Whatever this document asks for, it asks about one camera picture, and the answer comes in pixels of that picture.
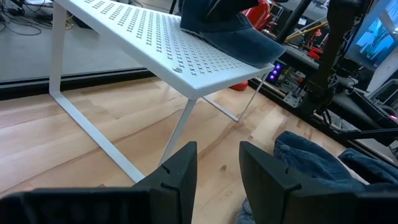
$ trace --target wooden floor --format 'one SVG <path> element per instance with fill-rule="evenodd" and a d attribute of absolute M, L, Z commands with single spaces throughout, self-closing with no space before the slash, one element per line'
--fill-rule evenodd
<path fill-rule="evenodd" d="M 254 90 L 223 90 L 217 103 L 240 114 Z M 159 162 L 186 98 L 157 78 L 96 86 L 65 95 L 145 175 Z M 235 123 L 200 100 L 176 148 L 198 143 L 194 223 L 233 223 L 245 198 L 239 171 L 240 141 L 272 152 L 284 130 L 329 150 L 343 147 L 257 95 Z M 0 101 L 0 192 L 37 187 L 132 186 L 134 183 L 48 95 Z"/>

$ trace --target denim cap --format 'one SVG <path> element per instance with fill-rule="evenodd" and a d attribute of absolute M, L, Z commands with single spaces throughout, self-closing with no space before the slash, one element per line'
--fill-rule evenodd
<path fill-rule="evenodd" d="M 264 68 L 285 52 L 282 45 L 254 29 L 241 12 L 232 14 L 231 10 L 223 11 L 213 1 L 217 0 L 180 0 L 180 28 L 204 38 L 229 56 L 256 68 Z M 247 0 L 230 0 L 229 3 L 234 9 L 243 10 L 239 1 Z"/>

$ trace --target black metal frame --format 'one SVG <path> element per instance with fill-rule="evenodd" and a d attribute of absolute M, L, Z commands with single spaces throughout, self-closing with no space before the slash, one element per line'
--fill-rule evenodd
<path fill-rule="evenodd" d="M 257 78 L 253 78 L 252 80 L 249 80 L 249 86 L 253 89 L 256 89 L 259 84 L 260 84 L 261 80 L 258 80 Z M 322 123 L 321 120 L 317 119 L 314 116 L 306 116 L 305 114 L 303 114 L 301 112 L 300 109 L 298 108 L 293 108 L 291 107 L 289 104 L 287 104 L 286 102 L 284 102 L 283 97 L 281 97 L 278 93 L 276 93 L 273 89 L 269 88 L 267 85 L 262 85 L 259 92 L 266 96 L 267 98 L 269 98 L 270 100 L 274 101 L 275 103 L 277 103 L 279 106 L 283 107 L 284 109 L 286 109 L 287 111 L 291 112 L 292 114 L 296 115 L 297 117 L 299 117 L 300 119 L 302 119 L 303 121 L 305 121 L 306 123 L 308 123 L 309 125 L 313 126 L 314 128 L 316 128 L 317 130 L 321 131 L 322 133 L 326 134 L 327 136 L 329 136 L 330 138 L 332 138 L 333 140 L 335 140 L 336 142 L 340 143 L 341 145 L 343 145 L 344 147 L 350 147 L 353 148 L 355 150 L 357 150 L 358 152 L 365 154 L 367 156 L 370 156 L 374 159 L 379 159 L 381 161 L 384 161 L 394 167 L 398 167 L 397 164 L 391 162 L 390 160 L 386 159 L 384 156 L 380 155 L 379 153 L 373 151 L 372 149 L 368 148 L 367 146 L 365 146 L 364 144 L 358 142 L 357 140 L 350 140 L 350 139 L 346 139 L 344 138 L 344 136 L 340 136 L 339 133 L 335 132 L 334 130 L 330 129 L 328 126 L 326 126 L 324 123 Z"/>

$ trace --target white metal table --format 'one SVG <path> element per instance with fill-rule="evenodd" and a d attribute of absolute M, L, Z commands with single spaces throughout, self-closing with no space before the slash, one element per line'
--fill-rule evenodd
<path fill-rule="evenodd" d="M 160 163 L 171 155 L 197 99 L 203 97 L 238 121 L 260 85 L 239 118 L 206 95 L 258 76 L 263 76 L 264 81 L 264 74 L 274 68 L 272 64 L 263 69 L 254 68 L 224 54 L 198 37 L 182 32 L 178 16 L 109 0 L 56 0 L 50 95 L 134 182 L 143 179 L 144 175 L 60 92 L 67 10 L 188 98 Z"/>

